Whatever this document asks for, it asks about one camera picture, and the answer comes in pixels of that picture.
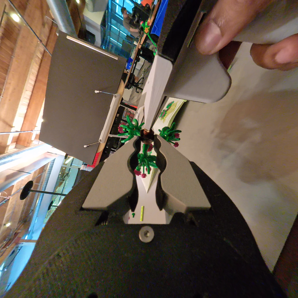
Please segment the black pendant lamp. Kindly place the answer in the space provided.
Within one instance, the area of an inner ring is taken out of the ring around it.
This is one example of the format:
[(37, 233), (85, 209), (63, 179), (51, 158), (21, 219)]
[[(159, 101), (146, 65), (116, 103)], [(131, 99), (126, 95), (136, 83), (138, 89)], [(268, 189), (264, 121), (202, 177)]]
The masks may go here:
[(21, 191), (21, 193), (20, 193), (20, 200), (24, 200), (24, 199), (26, 199), (26, 198), (29, 196), (29, 194), (30, 194), (31, 192), (34, 192), (34, 193), (41, 193), (41, 194), (48, 194), (48, 195), (54, 195), (54, 196), (66, 196), (66, 194), (64, 194), (64, 193), (48, 192), (48, 191), (41, 191), (41, 190), (34, 190), (34, 189), (32, 189), (33, 185), (34, 185), (34, 181), (32, 181), (32, 180), (28, 181), (28, 182), (24, 185), (24, 187), (23, 187), (23, 189), (22, 189), (22, 191)]

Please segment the silver ventilation duct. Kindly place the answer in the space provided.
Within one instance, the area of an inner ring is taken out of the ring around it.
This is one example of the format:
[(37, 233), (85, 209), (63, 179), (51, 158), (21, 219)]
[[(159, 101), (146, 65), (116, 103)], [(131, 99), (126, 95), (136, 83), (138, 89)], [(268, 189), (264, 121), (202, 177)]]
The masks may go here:
[(58, 24), (60, 31), (77, 37), (75, 27), (65, 0), (47, 0), (50, 11)]
[(2, 154), (0, 191), (6, 190), (58, 157), (57, 154), (51, 153), (50, 149), (50, 145), (42, 143)]

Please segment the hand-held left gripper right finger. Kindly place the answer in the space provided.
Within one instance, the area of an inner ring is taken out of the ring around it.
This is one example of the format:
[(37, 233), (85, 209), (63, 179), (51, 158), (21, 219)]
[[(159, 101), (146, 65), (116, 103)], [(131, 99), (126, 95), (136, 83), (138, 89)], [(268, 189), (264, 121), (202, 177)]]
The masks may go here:
[(160, 170), (156, 203), (168, 214), (209, 210), (211, 205), (190, 161), (160, 135), (154, 136), (156, 165)]

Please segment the white panel bracket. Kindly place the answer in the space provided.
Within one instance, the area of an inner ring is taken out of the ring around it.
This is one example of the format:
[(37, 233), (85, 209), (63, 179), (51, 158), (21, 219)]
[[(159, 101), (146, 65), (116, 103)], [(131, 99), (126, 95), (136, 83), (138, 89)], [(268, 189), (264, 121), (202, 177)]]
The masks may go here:
[(108, 138), (108, 135), (109, 135), (109, 133), (111, 131), (111, 128), (112, 128), (112, 125), (114, 123), (115, 115), (117, 113), (118, 107), (119, 107), (120, 102), (121, 102), (121, 98), (122, 98), (122, 95), (119, 94), (119, 93), (116, 93), (113, 96), (113, 99), (112, 99), (112, 102), (110, 104), (110, 109), (109, 109), (109, 112), (108, 112), (104, 127), (103, 127), (102, 132), (101, 132), (100, 137), (99, 137), (99, 143), (105, 143), (107, 138)]

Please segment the orange toy flower on stem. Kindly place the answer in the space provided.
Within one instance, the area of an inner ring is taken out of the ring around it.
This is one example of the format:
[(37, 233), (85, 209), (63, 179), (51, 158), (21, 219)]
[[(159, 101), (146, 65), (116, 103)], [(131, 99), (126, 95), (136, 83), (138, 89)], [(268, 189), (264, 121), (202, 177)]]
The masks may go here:
[(155, 50), (154, 50), (154, 56), (157, 55), (158, 53), (158, 50), (157, 50), (157, 44), (156, 42), (152, 39), (151, 35), (150, 35), (150, 26), (151, 26), (151, 21), (148, 19), (147, 21), (141, 21), (140, 23), (141, 25), (141, 28), (144, 32), (144, 35), (145, 37), (147, 37), (151, 42), (152, 44), (154, 45), (155, 47)]

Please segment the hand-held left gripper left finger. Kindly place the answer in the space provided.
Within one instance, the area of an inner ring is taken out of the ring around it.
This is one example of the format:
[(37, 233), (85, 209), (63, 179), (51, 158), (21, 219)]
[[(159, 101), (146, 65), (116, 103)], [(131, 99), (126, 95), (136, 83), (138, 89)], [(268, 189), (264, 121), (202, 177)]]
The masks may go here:
[(83, 209), (135, 211), (139, 193), (134, 170), (139, 164), (140, 147), (140, 137), (133, 137), (105, 160), (82, 205)]

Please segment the green toy plant pink flowers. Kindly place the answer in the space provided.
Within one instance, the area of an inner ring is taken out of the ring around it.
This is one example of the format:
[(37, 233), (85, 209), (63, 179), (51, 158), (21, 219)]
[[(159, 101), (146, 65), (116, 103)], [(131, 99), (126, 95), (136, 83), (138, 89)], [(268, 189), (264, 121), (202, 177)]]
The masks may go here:
[[(153, 128), (153, 134), (161, 136), (174, 148), (179, 146), (181, 130), (177, 130), (176, 123), (172, 120), (168, 124), (161, 124), (160, 120), (155, 122), (157, 127)], [(118, 136), (121, 138), (121, 143), (126, 144), (133, 137), (141, 137), (144, 122), (139, 123), (137, 119), (126, 117), (126, 123), (120, 123), (118, 126)], [(153, 169), (157, 169), (156, 159), (157, 153), (154, 153), (155, 144), (149, 135), (143, 135), (143, 139), (149, 143), (141, 142), (140, 151), (137, 154), (137, 165), (134, 169), (135, 175), (141, 178), (146, 178), (151, 174)]]

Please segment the person's right hand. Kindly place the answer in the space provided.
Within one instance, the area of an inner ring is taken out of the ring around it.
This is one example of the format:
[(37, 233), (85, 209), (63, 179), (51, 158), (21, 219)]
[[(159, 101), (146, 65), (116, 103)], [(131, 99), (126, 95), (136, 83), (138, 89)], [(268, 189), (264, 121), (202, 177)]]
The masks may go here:
[[(271, 3), (270, 0), (220, 0), (196, 32), (196, 48), (203, 55), (219, 52), (225, 68), (229, 68), (241, 42), (232, 41)], [(285, 38), (276, 44), (252, 44), (253, 62), (264, 69), (289, 71), (298, 66), (298, 36)]]

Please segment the open toy instruction booklet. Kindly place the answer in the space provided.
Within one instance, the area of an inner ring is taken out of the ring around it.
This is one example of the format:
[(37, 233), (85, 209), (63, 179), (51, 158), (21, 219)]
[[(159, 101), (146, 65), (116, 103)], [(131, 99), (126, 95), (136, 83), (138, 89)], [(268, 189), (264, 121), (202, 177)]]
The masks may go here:
[[(185, 102), (186, 100), (184, 99), (176, 98), (169, 98), (167, 100), (165, 106), (162, 108), (162, 111), (159, 113), (159, 116), (152, 127), (155, 134), (159, 135), (159, 130), (162, 130), (162, 128), (166, 126), (171, 127), (175, 116)], [(150, 174), (147, 174), (146, 178), (142, 178), (146, 192), (149, 192), (156, 173), (158, 173), (158, 169), (152, 168), (150, 170)]]

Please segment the dark grey divider panel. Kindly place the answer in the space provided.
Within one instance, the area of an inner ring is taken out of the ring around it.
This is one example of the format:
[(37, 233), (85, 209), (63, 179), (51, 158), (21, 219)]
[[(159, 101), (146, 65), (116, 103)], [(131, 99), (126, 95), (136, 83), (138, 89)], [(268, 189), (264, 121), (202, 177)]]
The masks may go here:
[(92, 165), (126, 59), (59, 32), (39, 140)]

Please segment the black office chair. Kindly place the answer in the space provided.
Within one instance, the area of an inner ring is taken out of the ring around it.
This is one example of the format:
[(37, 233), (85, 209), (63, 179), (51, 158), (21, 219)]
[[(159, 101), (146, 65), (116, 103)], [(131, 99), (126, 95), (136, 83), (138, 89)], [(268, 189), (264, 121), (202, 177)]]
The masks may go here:
[(136, 93), (139, 93), (139, 91), (143, 91), (143, 88), (140, 87), (140, 85), (143, 83), (144, 77), (138, 78), (133, 73), (130, 73), (128, 77), (128, 81), (125, 84), (125, 89), (131, 89), (132, 87), (136, 88)]

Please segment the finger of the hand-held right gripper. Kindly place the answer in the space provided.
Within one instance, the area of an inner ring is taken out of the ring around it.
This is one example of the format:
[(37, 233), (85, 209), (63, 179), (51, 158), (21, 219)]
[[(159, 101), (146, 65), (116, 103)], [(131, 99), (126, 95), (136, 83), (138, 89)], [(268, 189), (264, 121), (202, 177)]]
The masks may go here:
[(156, 54), (143, 92), (144, 101), (144, 126), (151, 130), (155, 117), (163, 101), (163, 93), (172, 72), (173, 65), (170, 60)]

